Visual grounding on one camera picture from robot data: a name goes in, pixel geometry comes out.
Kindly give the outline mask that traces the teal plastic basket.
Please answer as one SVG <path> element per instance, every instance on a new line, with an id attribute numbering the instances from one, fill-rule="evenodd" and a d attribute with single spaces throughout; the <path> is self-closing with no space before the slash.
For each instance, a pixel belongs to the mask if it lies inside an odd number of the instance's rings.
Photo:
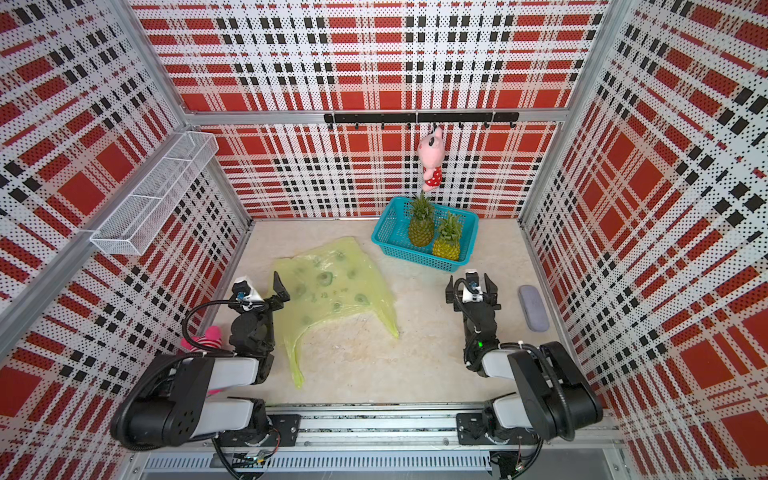
<path id="1" fill-rule="evenodd" d="M 371 240 L 380 247 L 385 255 L 434 269 L 456 272 L 468 264 L 473 253 L 479 217 L 470 211 L 442 205 L 435 205 L 433 210 L 433 239 L 424 246 L 411 242 L 409 228 L 413 217 L 414 199 L 394 197 L 384 209 L 376 224 Z M 458 227 L 455 258 L 446 258 L 433 254 L 434 245 L 440 239 L 440 226 L 446 218 L 454 218 Z"/>

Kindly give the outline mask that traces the black hook rail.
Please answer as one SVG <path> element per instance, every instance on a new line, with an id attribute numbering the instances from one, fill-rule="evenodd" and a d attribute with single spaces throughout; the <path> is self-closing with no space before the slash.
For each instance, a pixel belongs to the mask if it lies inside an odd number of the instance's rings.
<path id="1" fill-rule="evenodd" d="M 348 124 L 357 128 L 363 124 L 428 124 L 442 123 L 509 123 L 516 124 L 521 114 L 510 112 L 405 112 L 405 113 L 327 113 L 323 119 L 327 125 Z"/>

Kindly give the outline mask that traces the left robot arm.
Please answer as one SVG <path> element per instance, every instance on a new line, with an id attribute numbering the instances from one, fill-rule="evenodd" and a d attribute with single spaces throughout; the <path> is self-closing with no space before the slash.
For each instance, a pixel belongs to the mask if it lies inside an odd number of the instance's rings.
<path id="1" fill-rule="evenodd" d="M 276 346 L 273 315 L 290 300 L 280 276 L 273 293 L 262 297 L 246 280 L 237 281 L 222 305 L 237 314 L 228 348 L 206 346 L 192 338 L 190 320 L 181 329 L 193 351 L 156 356 L 117 408 L 111 422 L 114 440 L 131 451 L 177 447 L 236 432 L 262 441 L 273 426 L 261 399 L 213 393 L 263 383 L 273 365 Z"/>

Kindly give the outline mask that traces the yellow pineapple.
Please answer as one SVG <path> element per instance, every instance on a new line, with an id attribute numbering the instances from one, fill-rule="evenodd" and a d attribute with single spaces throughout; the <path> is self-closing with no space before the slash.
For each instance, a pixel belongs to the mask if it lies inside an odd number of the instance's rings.
<path id="1" fill-rule="evenodd" d="M 441 219 L 432 247 L 432 254 L 450 261 L 458 261 L 461 253 L 463 224 L 460 217 L 448 213 Z"/>

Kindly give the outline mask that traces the grey glasses case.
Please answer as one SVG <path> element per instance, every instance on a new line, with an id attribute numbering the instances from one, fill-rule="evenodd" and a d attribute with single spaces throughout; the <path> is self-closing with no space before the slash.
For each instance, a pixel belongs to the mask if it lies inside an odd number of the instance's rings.
<path id="1" fill-rule="evenodd" d="M 548 331 L 549 317 L 539 290 L 533 285 L 522 285 L 518 297 L 528 328 L 539 333 Z"/>

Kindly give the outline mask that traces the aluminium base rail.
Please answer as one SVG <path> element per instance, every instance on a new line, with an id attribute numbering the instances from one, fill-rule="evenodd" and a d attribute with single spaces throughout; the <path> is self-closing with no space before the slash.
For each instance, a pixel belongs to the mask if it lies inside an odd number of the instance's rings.
<path id="1" fill-rule="evenodd" d="M 478 403 L 280 405 L 279 432 L 249 444 L 228 434 L 221 450 L 257 479 L 631 479 L 612 416 L 572 441 L 537 443 L 522 430 L 492 440 Z"/>

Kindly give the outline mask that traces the green plastic bag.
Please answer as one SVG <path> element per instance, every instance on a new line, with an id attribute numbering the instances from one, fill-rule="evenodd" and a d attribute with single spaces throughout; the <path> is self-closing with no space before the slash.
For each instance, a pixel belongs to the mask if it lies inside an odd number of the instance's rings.
<path id="1" fill-rule="evenodd" d="M 299 365 L 301 338 L 329 321 L 372 313 L 399 337 L 395 300 L 379 268 L 353 237 L 343 237 L 273 264 L 290 300 L 274 315 L 275 338 L 286 352 L 294 385 L 304 376 Z"/>

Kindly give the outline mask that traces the green-yellow pineapple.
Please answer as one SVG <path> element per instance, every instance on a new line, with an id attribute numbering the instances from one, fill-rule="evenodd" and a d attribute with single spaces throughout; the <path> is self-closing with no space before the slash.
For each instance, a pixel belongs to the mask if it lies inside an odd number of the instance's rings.
<path id="1" fill-rule="evenodd" d="M 434 238 L 435 207 L 423 192 L 410 202 L 408 238 L 417 248 L 426 247 Z"/>

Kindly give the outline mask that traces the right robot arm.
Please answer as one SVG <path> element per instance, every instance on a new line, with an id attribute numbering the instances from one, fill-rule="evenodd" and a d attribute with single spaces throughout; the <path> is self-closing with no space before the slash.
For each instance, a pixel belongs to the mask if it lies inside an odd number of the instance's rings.
<path id="1" fill-rule="evenodd" d="M 462 315 L 466 369 L 482 378 L 509 380 L 515 387 L 486 401 L 480 413 L 457 416 L 462 445 L 572 441 L 578 430 L 603 420 L 601 402 L 560 342 L 499 341 L 495 314 L 501 305 L 488 275 L 451 277 L 445 301 Z"/>

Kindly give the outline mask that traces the pink striped plush toy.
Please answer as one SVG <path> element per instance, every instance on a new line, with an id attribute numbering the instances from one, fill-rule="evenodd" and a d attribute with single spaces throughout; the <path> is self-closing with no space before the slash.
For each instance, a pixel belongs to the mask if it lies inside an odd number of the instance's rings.
<path id="1" fill-rule="evenodd" d="M 194 343 L 197 343 L 209 348 L 218 349 L 222 347 L 222 332 L 218 326 L 209 327 L 202 335 L 189 334 L 189 337 L 193 340 Z M 193 345 L 185 338 L 181 340 L 181 349 L 184 352 L 202 352 L 201 348 Z M 185 375 L 187 377 L 191 377 L 192 375 L 192 372 L 193 372 L 191 367 L 192 363 L 193 363 L 192 359 L 186 359 L 182 363 L 185 371 Z M 213 363 L 211 363 L 211 366 L 212 368 L 211 368 L 210 376 L 208 378 L 208 385 L 207 385 L 207 391 L 206 391 L 207 397 L 211 397 L 221 391 L 220 388 L 215 388 L 216 369 Z"/>

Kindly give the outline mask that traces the pink plush toy hanging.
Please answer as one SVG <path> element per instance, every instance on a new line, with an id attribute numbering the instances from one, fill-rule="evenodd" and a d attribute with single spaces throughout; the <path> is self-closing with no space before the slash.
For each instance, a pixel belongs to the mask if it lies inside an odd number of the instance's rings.
<path id="1" fill-rule="evenodd" d="M 442 184 L 442 164 L 445 159 L 445 142 L 441 127 L 436 127 L 420 140 L 417 154 L 423 168 L 422 191 L 436 190 Z"/>

